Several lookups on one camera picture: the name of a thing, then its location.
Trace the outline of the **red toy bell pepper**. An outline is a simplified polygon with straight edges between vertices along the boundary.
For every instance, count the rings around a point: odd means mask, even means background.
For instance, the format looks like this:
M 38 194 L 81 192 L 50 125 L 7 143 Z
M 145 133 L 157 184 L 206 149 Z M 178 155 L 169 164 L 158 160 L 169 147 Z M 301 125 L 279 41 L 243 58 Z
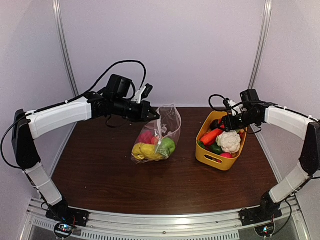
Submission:
M 140 135 L 138 136 L 137 142 L 152 145 L 153 144 L 152 143 L 153 137 L 154 137 L 154 133 L 150 130 L 147 130 L 147 131 L 140 133 Z

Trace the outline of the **orange toy pumpkin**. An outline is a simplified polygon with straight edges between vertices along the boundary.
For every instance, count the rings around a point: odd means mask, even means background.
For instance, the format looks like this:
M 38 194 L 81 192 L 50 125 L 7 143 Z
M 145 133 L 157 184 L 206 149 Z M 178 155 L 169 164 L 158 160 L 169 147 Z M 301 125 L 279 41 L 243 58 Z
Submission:
M 154 136 L 152 139 L 151 139 L 151 144 L 152 145 L 155 145 L 155 146 L 159 146 L 160 144 L 162 143 L 162 138 L 158 138 L 156 136 Z

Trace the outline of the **clear zip top bag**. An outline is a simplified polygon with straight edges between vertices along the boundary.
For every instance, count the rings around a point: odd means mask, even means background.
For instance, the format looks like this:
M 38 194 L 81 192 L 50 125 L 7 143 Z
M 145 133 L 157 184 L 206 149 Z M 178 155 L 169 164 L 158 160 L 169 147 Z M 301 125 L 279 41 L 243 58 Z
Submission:
M 167 160 L 177 149 L 182 118 L 176 105 L 162 105 L 156 113 L 159 119 L 143 127 L 131 150 L 131 160 L 135 164 Z

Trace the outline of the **white toy cauliflower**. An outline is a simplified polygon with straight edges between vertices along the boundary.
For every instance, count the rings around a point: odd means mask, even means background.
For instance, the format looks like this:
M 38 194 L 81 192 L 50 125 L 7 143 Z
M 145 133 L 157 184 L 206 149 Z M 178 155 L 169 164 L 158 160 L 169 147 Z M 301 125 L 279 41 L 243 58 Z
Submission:
M 241 137 L 236 131 L 223 132 L 216 139 L 217 145 L 229 154 L 237 153 L 241 148 Z

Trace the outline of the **green toy apple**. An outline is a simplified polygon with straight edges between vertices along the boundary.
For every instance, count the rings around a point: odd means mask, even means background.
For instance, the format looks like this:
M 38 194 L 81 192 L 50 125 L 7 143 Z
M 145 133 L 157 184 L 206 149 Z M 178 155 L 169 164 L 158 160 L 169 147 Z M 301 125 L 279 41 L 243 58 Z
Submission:
M 169 137 L 162 139 L 160 147 L 168 156 L 170 156 L 176 150 L 175 142 Z

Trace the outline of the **yellow toy bell pepper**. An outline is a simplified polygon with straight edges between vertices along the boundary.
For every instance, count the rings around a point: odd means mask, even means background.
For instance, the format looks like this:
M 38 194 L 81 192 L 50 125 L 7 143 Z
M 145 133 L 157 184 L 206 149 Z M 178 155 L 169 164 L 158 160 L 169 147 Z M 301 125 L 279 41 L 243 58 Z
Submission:
M 142 143 L 139 149 L 143 160 L 159 161 L 166 159 L 164 155 L 156 152 L 156 146 L 153 144 Z

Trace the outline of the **yellow toy apple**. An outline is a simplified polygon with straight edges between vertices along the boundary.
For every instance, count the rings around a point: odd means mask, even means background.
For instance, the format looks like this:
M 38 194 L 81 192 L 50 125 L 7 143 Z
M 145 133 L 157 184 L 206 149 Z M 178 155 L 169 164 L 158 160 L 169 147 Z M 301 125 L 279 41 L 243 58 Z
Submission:
M 142 161 L 145 159 L 145 155 L 141 151 L 141 147 L 143 147 L 145 144 L 144 143 L 137 143 L 134 145 L 131 155 L 138 161 Z

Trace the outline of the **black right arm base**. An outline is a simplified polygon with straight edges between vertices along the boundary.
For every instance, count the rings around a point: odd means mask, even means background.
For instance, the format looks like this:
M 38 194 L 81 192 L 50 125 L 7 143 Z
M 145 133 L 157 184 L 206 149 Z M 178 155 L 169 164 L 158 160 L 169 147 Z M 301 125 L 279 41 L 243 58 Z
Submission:
M 238 214 L 243 226 L 271 221 L 282 216 L 281 201 L 274 202 L 268 192 L 260 198 L 260 205 L 253 208 L 242 208 Z

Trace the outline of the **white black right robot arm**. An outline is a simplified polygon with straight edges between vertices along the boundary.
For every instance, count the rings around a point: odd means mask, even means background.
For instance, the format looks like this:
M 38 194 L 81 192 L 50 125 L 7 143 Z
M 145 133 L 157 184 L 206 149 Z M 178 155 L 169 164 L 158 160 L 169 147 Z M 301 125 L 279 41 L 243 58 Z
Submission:
M 226 132 L 266 124 L 266 142 L 270 150 L 277 150 L 272 157 L 281 157 L 286 164 L 296 163 L 292 169 L 279 164 L 282 179 L 262 197 L 263 205 L 256 210 L 258 219 L 266 221 L 276 212 L 276 204 L 302 189 L 320 170 L 320 122 L 261 100 L 235 103 L 226 99 L 224 104 L 231 111 L 222 119 Z

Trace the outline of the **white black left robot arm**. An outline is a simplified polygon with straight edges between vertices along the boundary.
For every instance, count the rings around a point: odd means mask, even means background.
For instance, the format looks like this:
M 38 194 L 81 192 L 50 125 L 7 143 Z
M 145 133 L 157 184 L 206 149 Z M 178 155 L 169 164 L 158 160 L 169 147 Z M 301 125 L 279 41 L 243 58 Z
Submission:
M 25 172 L 43 196 L 52 213 L 61 222 L 72 218 L 72 211 L 63 203 L 63 195 L 44 169 L 34 140 L 77 122 L 100 117 L 120 116 L 130 122 L 144 123 L 158 120 L 160 115 L 145 99 L 152 85 L 146 84 L 133 97 L 127 98 L 133 81 L 113 74 L 106 87 L 98 92 L 90 91 L 73 101 L 65 101 L 42 110 L 15 113 L 16 124 L 12 129 L 12 147 L 17 165 Z

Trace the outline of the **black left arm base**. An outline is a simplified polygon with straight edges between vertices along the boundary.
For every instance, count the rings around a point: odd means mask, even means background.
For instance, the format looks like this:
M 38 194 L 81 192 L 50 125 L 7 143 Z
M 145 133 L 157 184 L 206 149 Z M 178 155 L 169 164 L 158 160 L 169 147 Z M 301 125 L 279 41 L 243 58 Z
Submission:
M 49 206 L 46 218 L 59 221 L 72 226 L 86 227 L 89 212 L 86 210 L 70 208 L 65 205 Z

